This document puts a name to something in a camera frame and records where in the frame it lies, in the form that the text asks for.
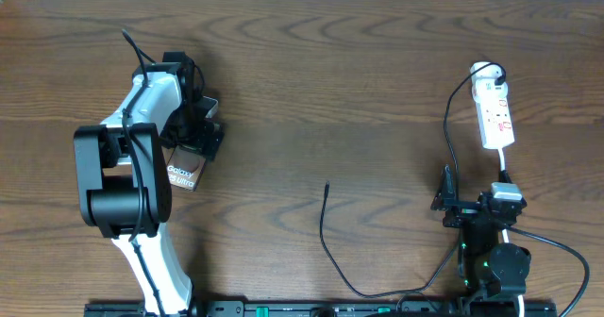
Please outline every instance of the wooden table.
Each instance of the wooden table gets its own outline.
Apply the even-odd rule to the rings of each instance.
[[[577,248],[592,267],[574,315],[604,313],[604,1],[5,0],[0,5],[0,314],[81,315],[140,300],[125,258],[77,204],[72,138],[109,116],[149,55],[185,50],[220,100],[226,138],[196,192],[174,189],[170,229],[205,296],[356,299],[417,287],[455,240],[429,210],[446,100],[470,65],[508,70],[516,143],[509,170],[528,201],[518,226]],[[496,179],[465,87],[450,132],[461,196]],[[559,311],[583,270],[532,253],[528,298]],[[430,295],[463,291],[449,264]]]

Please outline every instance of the black cable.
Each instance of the black cable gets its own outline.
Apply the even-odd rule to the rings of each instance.
[[[446,102],[446,111],[445,111],[445,118],[443,119],[443,128],[445,129],[446,144],[448,144],[448,146],[449,146],[449,151],[451,152],[451,157],[453,158],[453,163],[455,164],[455,199],[457,199],[457,200],[460,200],[460,167],[458,165],[457,158],[455,157],[455,151],[453,150],[453,145],[451,144],[451,139],[449,138],[449,132],[448,132],[447,126],[446,126],[446,119],[449,116],[449,107],[451,106],[451,100],[453,100],[453,96],[455,96],[455,94],[460,90],[461,86],[463,86],[463,84],[465,84],[470,78],[472,78],[472,75],[482,71],[483,69],[485,69],[489,66],[497,66],[497,67],[501,68],[502,75],[495,80],[495,84],[496,85],[503,84],[506,81],[506,75],[507,75],[506,70],[503,68],[503,66],[501,66],[498,63],[489,62],[489,63],[485,64],[484,66],[476,69],[474,72],[470,73],[470,75],[468,75],[461,82],[461,84],[455,89],[455,91],[453,91],[451,93],[451,96],[449,96],[449,101]]]
[[[423,292],[411,292],[411,293],[406,293],[405,295],[403,295],[402,297],[400,297],[400,299],[398,300],[398,302],[396,302],[396,311],[399,311],[399,307],[402,309],[403,307],[401,306],[401,304],[407,299],[407,297],[409,297],[412,294],[421,294],[422,297],[424,297],[424,299],[428,302],[428,304],[430,304],[430,306],[434,309],[434,312],[438,312],[438,309],[436,308],[436,306],[434,306],[434,303],[432,303],[432,301],[430,301],[428,299],[428,297],[423,293]]]
[[[552,241],[552,240],[550,240],[550,239],[548,239],[546,237],[542,237],[542,236],[536,235],[534,233],[523,231],[521,229],[509,226],[509,225],[507,225],[507,224],[505,224],[503,222],[500,222],[500,221],[497,221],[497,222],[500,225],[502,225],[502,227],[506,228],[508,231],[517,233],[517,234],[519,234],[521,236],[532,238],[532,239],[534,239],[536,241],[539,241],[539,242],[545,242],[545,243],[548,243],[550,245],[553,245],[553,246],[556,246],[558,248],[561,248],[562,250],[564,250],[564,251],[568,252],[569,254],[575,256],[583,264],[583,271],[584,271],[583,283],[581,284],[581,286],[579,288],[579,291],[577,292],[577,294],[575,295],[575,297],[573,298],[573,300],[570,302],[570,304],[568,304],[568,307],[566,307],[566,309],[564,309],[564,311],[560,314],[560,317],[566,316],[575,307],[575,305],[579,302],[579,300],[581,299],[581,297],[585,293],[585,290],[587,289],[587,284],[589,283],[589,275],[590,275],[589,263],[587,262],[587,260],[583,257],[582,254],[580,254],[576,250],[572,249],[571,247],[564,245],[561,242]]]
[[[143,269],[144,277],[147,279],[147,282],[149,282],[149,286],[151,286],[151,291],[153,292],[153,296],[155,297],[155,300],[158,304],[159,316],[164,317],[166,315],[166,313],[163,310],[163,305],[161,304],[161,299],[159,298],[159,290],[158,290],[158,287],[155,286],[155,282],[153,281],[153,278],[151,277],[151,274],[149,273],[147,264],[144,262],[143,254],[141,253],[141,246],[138,245],[138,243],[136,241],[132,242],[131,244],[132,244],[132,247],[134,247],[134,253],[136,254],[136,257],[139,259],[139,263],[141,264],[141,268]]]
[[[331,253],[329,253],[329,250],[327,249],[327,246],[325,244],[325,240],[323,238],[323,220],[324,220],[324,217],[325,217],[325,207],[327,205],[327,197],[328,196],[329,196],[329,182],[327,182],[327,184],[325,184],[325,193],[324,193],[324,199],[323,199],[323,208],[321,209],[321,219],[319,221],[319,237],[321,238],[321,244],[323,245],[323,249],[325,250],[325,253],[327,254],[327,256],[329,257],[329,259],[331,260],[331,263],[333,264],[333,266],[336,268],[336,271],[338,271],[338,274],[340,274],[340,277],[342,278],[342,280],[344,281],[344,283],[346,284],[346,286],[348,287],[348,289],[350,289],[350,291],[354,292],[356,295],[358,295],[360,297],[363,297],[363,298],[380,298],[380,297],[385,297],[385,296],[394,295],[394,294],[418,293],[418,292],[425,291],[427,288],[430,287],[430,285],[432,285],[432,283],[434,282],[434,280],[436,279],[436,277],[438,276],[438,274],[443,270],[443,268],[445,267],[445,265],[449,262],[449,260],[451,259],[451,257],[455,253],[455,251],[458,249],[458,245],[459,245],[459,243],[461,241],[461,233],[460,233],[460,235],[458,237],[458,240],[455,242],[455,245],[451,248],[451,251],[449,251],[449,253],[446,255],[446,257],[443,260],[443,262],[441,263],[441,265],[439,265],[438,269],[436,269],[436,271],[432,275],[432,278],[423,287],[416,288],[416,289],[406,289],[406,290],[396,290],[396,291],[391,291],[391,292],[375,293],[375,294],[365,294],[365,293],[362,293],[362,292],[358,291],[357,289],[355,289],[352,286],[352,284],[350,284],[350,282],[348,281],[348,279],[346,279],[346,276],[344,275],[344,273],[342,272],[342,270],[340,270],[340,266],[338,266],[338,263],[336,262],[336,260],[333,258],[333,256],[331,256]]]
[[[136,53],[136,57],[139,59],[139,63],[141,64],[141,70],[143,71],[143,83],[139,90],[134,94],[130,102],[126,105],[126,107],[122,110],[122,129],[124,130],[124,138],[126,139],[126,145],[128,146],[128,153],[130,154],[130,158],[132,159],[132,166],[134,167],[134,174],[136,176],[137,188],[139,190],[139,215],[134,225],[134,230],[132,230],[132,234],[128,239],[129,242],[134,241],[136,236],[138,236],[141,231],[141,224],[143,222],[143,213],[145,207],[145,191],[143,184],[143,173],[141,172],[141,164],[139,163],[139,159],[136,156],[136,150],[134,149],[134,144],[132,143],[132,139],[130,137],[130,129],[127,127],[127,119],[130,117],[130,112],[132,108],[136,104],[136,101],[139,99],[143,91],[147,88],[149,83],[149,78],[147,77],[147,70],[143,63],[143,57],[141,56],[141,49],[134,43],[128,32],[125,29],[122,29],[122,34],[126,41],[130,43],[132,48],[134,48],[134,52]]]
[[[465,302],[465,304],[463,305],[463,308],[461,309],[461,313],[462,314],[471,314],[470,311],[470,304],[472,304],[472,302],[474,302],[480,295],[484,294],[483,290],[476,290],[476,292],[472,293],[472,295],[470,296],[470,298],[468,298],[468,301]]]
[[[143,51],[141,48],[139,48],[139,47],[136,45],[136,43],[134,43],[134,40],[132,40],[132,38],[130,37],[130,34],[128,34],[128,32],[127,32],[125,29],[122,29],[122,34],[123,34],[123,35],[124,35],[124,37],[126,38],[126,41],[127,41],[128,43],[130,43],[130,45],[131,45],[132,47],[134,47],[134,49],[135,49],[135,50],[138,50],[138,51],[141,53],[141,55],[142,55],[142,56],[144,56],[144,58],[148,59],[148,60],[149,60],[149,62],[151,62],[151,63],[155,63],[155,61],[154,61],[154,60],[153,60],[151,57],[149,57],[148,55],[146,55],[146,54],[144,53],[144,51]]]
[[[199,73],[199,78],[201,78],[201,91],[203,91],[206,88],[206,78],[204,77],[204,74],[201,73],[201,68],[199,68],[199,66],[194,63],[193,66],[195,67],[195,69],[197,69],[197,72]]]

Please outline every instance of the power strip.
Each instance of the power strip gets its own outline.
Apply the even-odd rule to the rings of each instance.
[[[475,63],[470,72],[487,63]],[[508,84],[495,84],[502,73],[501,68],[491,65],[472,75],[472,97],[476,102],[482,147],[487,149],[500,149],[514,142],[507,98]]]

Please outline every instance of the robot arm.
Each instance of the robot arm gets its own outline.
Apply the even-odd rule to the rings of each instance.
[[[98,226],[103,237],[122,250],[143,289],[146,312],[170,315],[190,308],[193,284],[180,267],[168,233],[172,190],[161,147],[180,146],[212,160],[224,133],[210,121],[218,102],[204,97],[202,87],[194,85],[195,70],[202,81],[203,76],[184,52],[166,52],[162,62],[145,67],[146,71],[140,67],[134,72],[132,90],[113,114],[100,125],[82,126],[75,133],[77,185],[84,221]],[[148,82],[137,94],[144,72]],[[133,146],[127,146],[122,125],[128,105]],[[132,175],[103,172],[132,165],[129,151],[136,153],[141,169],[142,218],[134,167]],[[133,233],[136,237],[130,241]]]

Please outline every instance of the white cable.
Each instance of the white cable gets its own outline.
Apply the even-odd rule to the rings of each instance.
[[[499,152],[499,170],[506,170],[506,157],[503,155],[503,147],[497,148],[497,152]]]
[[[499,169],[501,171],[506,170],[506,160],[503,155],[503,148],[497,148],[497,152],[499,152]],[[508,236],[508,230],[501,230],[501,237],[503,238],[503,242],[510,242],[510,236]],[[518,317],[525,317],[525,299],[522,297],[522,294],[518,295]]]
[[[508,236],[508,230],[502,229],[501,236],[503,237],[503,242],[510,242],[510,237]]]
[[[518,317],[525,317],[525,299],[518,295]]]

